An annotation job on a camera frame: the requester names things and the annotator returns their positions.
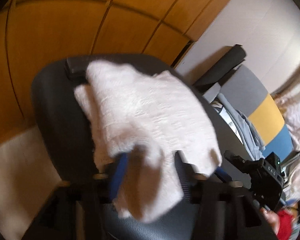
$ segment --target yellow cushion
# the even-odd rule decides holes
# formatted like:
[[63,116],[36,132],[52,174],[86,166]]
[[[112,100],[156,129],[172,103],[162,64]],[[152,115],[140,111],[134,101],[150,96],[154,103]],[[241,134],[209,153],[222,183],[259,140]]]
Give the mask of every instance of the yellow cushion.
[[271,142],[284,126],[284,119],[269,94],[248,118],[257,129],[265,145]]

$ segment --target chair armrest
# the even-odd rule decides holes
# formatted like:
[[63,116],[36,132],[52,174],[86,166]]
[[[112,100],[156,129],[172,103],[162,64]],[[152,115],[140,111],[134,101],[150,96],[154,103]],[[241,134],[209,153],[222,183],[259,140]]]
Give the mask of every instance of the chair armrest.
[[89,63],[94,59],[92,56],[68,57],[66,59],[65,70],[68,79],[73,80],[86,76]]
[[212,87],[210,87],[204,94],[203,97],[208,101],[209,104],[216,98],[216,96],[220,92],[219,83],[215,83]]
[[215,63],[195,83],[194,87],[201,93],[207,91],[214,83],[218,82],[224,75],[244,61],[246,52],[241,45],[234,45],[221,59]]

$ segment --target cloth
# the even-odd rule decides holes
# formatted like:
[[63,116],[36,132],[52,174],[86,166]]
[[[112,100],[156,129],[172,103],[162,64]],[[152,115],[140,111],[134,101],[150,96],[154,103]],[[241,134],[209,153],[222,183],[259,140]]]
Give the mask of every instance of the cloth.
[[214,110],[217,111],[217,113],[222,117],[222,119],[230,126],[231,130],[237,136],[239,141],[243,144],[242,139],[239,134],[239,131],[238,131],[237,127],[235,126],[234,122],[232,121],[226,108],[217,100],[213,101],[211,103],[211,106],[214,108]]
[[102,171],[118,153],[129,153],[114,201],[120,217],[152,222],[182,199],[177,150],[197,173],[210,176],[221,165],[210,119],[169,71],[151,77],[129,64],[98,60],[89,64],[86,78],[90,85],[75,88],[74,94],[91,122],[97,168]]
[[291,165],[288,182],[283,190],[287,200],[300,200],[300,157]]
[[294,149],[300,151],[300,74],[274,101],[291,134]]
[[224,105],[233,123],[237,127],[242,143],[251,159],[255,161],[264,158],[261,150],[265,149],[265,145],[253,124],[249,121],[247,122],[248,118],[240,111],[236,111],[223,94],[219,93],[217,98]]
[[292,217],[293,215],[289,214],[285,210],[280,210],[278,213],[280,220],[280,227],[277,234],[279,240],[288,240],[292,233]]

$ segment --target black office chair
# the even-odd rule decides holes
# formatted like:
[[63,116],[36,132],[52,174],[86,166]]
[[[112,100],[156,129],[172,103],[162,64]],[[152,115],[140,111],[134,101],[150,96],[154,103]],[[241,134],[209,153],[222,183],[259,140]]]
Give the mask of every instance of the black office chair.
[[[31,87],[35,118],[53,165],[60,177],[70,182],[83,182],[98,173],[93,162],[94,144],[90,124],[75,100],[73,90],[86,82],[85,69],[89,62],[101,58],[119,64],[129,63],[148,75],[169,70],[186,84],[171,67],[155,57],[142,54],[73,57],[43,68]],[[211,119],[221,153],[230,150],[244,159],[250,159],[231,128],[193,87],[187,86]],[[241,180],[246,187],[250,187],[250,177],[239,172],[227,160],[223,160],[222,168],[234,180]],[[103,205],[103,212],[106,230],[119,240],[179,240],[190,239],[198,206],[182,200],[169,213],[151,224],[142,224],[132,218],[119,219],[110,204]]]

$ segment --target hand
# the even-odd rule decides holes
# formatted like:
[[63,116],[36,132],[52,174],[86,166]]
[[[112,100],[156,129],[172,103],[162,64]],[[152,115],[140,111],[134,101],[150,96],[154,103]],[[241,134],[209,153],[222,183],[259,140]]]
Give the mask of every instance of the hand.
[[272,210],[267,211],[265,208],[261,208],[260,211],[265,217],[265,219],[267,220],[267,222],[271,225],[274,233],[277,235],[280,227],[279,216],[276,213],[274,213]]

